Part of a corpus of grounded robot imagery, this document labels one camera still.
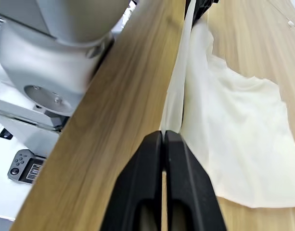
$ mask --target wooden plank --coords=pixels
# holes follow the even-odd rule
[[[290,0],[223,0],[208,12],[214,54],[244,76],[279,84],[295,138],[295,28],[289,20],[295,23]],[[230,231],[295,231],[295,208],[250,209],[222,198],[219,202]]]
[[[184,0],[141,0],[68,122],[12,231],[98,230],[115,180],[159,129]]]

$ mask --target screw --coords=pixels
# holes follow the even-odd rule
[[[56,98],[54,99],[54,102],[55,102],[56,104],[60,104],[60,103],[62,102],[62,99],[56,97]]]

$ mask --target black button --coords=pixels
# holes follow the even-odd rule
[[[11,170],[11,174],[12,175],[17,175],[19,173],[19,169],[14,167],[12,170]]]

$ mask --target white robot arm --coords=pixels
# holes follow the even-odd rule
[[[0,122],[34,154],[50,154],[128,5],[0,0],[0,76],[10,79],[0,81]]]

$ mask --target white cloth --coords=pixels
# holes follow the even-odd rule
[[[199,21],[191,31],[194,5],[191,1],[161,130],[181,133],[217,196],[248,207],[294,207],[295,141],[279,88],[267,79],[245,78],[212,55],[206,24]]]

